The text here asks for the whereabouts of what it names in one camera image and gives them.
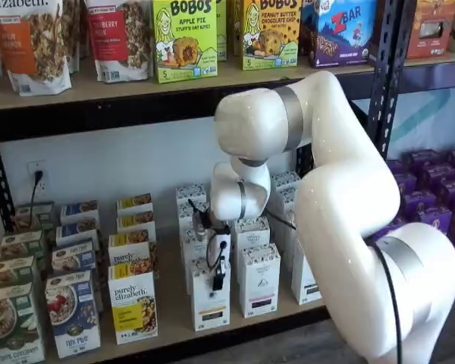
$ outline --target cereal box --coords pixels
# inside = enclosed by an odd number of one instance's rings
[[[70,245],[85,239],[92,239],[94,250],[99,250],[98,231],[94,218],[84,219],[75,224],[58,226],[55,229],[55,241],[58,247]]]
[[[46,359],[33,283],[0,288],[0,364]]]
[[[227,6],[228,0],[216,0],[216,27],[218,30],[218,61],[228,59],[228,35],[227,35]]]
[[[153,0],[160,83],[218,75],[216,1]]]
[[[62,206],[61,225],[76,224],[91,219],[95,220],[96,229],[99,229],[98,201],[96,200]]]
[[[246,248],[262,246],[270,242],[270,226],[264,216],[259,218],[245,218],[237,220],[232,232],[232,240],[235,245],[235,264],[237,281],[241,279],[241,255]]]
[[[109,267],[108,285],[118,345],[157,336],[158,321],[150,259]]]
[[[45,298],[59,358],[101,346],[92,272],[77,271],[47,280]]]
[[[241,0],[243,70],[297,65],[300,0]]]
[[[367,62],[376,0],[304,1],[300,27],[312,67]]]
[[[280,256],[274,244],[243,250],[240,303],[244,317],[274,312],[278,308]]]
[[[157,241],[153,211],[117,218],[116,228],[118,233],[121,234],[147,230],[149,232],[149,241]]]
[[[231,268],[227,264],[222,289],[212,290],[214,272],[206,264],[205,259],[198,259],[190,266],[192,294],[190,306],[194,330],[229,325],[231,319]]]
[[[6,258],[33,254],[37,259],[39,270],[46,269],[46,249],[42,230],[5,236],[0,244],[0,250],[2,256]]]
[[[120,199],[116,202],[116,211],[118,216],[128,216],[153,211],[152,195],[150,195],[150,193],[145,193],[127,199]]]
[[[322,298],[298,238],[294,244],[291,290],[299,305]]]

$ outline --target bobo's oat bites box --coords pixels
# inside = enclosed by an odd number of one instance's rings
[[[297,65],[300,0],[241,0],[243,70]]]
[[[215,0],[153,0],[160,83],[218,75]]]
[[[308,0],[301,20],[312,67],[367,62],[376,0]]]

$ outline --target robotic arm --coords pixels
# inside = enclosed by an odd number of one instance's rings
[[[397,184],[360,126],[337,78],[320,71],[279,89],[224,98],[215,114],[231,165],[212,176],[212,219],[260,216],[266,161],[312,143],[316,169],[297,191],[297,234],[325,305],[348,344],[371,364],[396,362],[396,328],[383,267],[362,237],[399,209]],[[403,362],[428,363],[455,298],[455,249],[438,230],[408,224],[377,242],[394,283]]]

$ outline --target white box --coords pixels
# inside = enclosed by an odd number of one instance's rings
[[[209,271],[205,259],[196,260],[190,266],[190,280],[192,287],[190,305],[194,330],[201,331],[229,325],[231,318],[231,268],[229,263],[221,290],[212,290],[214,272]]]
[[[76,224],[90,219],[95,220],[96,229],[99,229],[99,207],[98,201],[95,199],[87,202],[73,203],[62,206],[61,208],[61,225]]]
[[[293,256],[293,273],[291,276],[291,290],[299,305],[322,298],[319,286],[315,282],[309,263],[298,239],[295,240]]]
[[[81,240],[91,239],[94,250],[99,250],[98,231],[94,219],[82,220],[75,224],[58,226],[55,229],[55,243],[60,248],[71,245]]]
[[[243,251],[240,303],[244,317],[274,312],[278,308],[280,255],[274,244]]]
[[[120,234],[131,233],[139,230],[148,230],[149,241],[157,241],[153,211],[117,218],[116,228]]]
[[[117,344],[158,335],[152,262],[141,259],[108,269]]]
[[[120,199],[116,202],[116,211],[118,217],[153,211],[152,195],[145,193],[127,199]]]
[[[268,219],[262,216],[237,220],[234,223],[231,242],[235,245],[234,264],[236,266],[237,281],[240,283],[240,262],[243,249],[270,243]]]

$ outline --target white wall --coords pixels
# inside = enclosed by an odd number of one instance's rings
[[[106,234],[115,231],[115,201],[145,192],[152,193],[157,226],[175,225],[174,188],[209,182],[214,164],[228,160],[212,118],[22,140],[0,149],[15,205],[30,201],[27,162],[45,159],[47,197],[58,205],[98,199]],[[268,165],[271,172],[293,169],[293,155]]]

